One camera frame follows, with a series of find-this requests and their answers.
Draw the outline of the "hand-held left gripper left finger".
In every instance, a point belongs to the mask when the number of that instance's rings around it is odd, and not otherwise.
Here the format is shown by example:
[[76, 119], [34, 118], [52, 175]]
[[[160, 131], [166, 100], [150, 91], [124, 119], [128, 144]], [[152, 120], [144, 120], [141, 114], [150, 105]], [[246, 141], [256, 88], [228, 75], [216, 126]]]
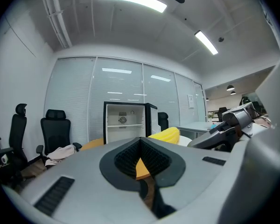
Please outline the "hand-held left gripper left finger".
[[[6, 186], [3, 190], [15, 208], [34, 224], [152, 224], [157, 218], [139, 193], [113, 187], [99, 169], [105, 153], [128, 141], [77, 152], [35, 178], [21, 194]], [[60, 177], [74, 182], [48, 216], [34, 205]]]

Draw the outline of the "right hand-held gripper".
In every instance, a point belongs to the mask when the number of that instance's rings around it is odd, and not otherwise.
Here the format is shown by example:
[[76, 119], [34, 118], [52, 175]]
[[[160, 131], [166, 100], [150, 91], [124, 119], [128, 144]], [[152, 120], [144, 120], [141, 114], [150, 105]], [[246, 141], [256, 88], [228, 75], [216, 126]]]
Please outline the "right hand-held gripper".
[[258, 112], [252, 102], [229, 109], [222, 114], [222, 120], [222, 123], [192, 140], [187, 147], [231, 151], [238, 142], [236, 129], [252, 137], [271, 127], [268, 115]]

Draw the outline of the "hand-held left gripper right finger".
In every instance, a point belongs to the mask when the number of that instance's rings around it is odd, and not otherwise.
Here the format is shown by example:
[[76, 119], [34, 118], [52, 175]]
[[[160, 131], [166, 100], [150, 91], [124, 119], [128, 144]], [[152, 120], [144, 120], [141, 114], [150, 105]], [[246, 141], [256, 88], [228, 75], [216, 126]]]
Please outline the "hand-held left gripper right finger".
[[154, 179], [152, 208], [141, 219], [218, 219], [226, 199], [217, 180], [228, 153], [140, 139], [141, 158]]

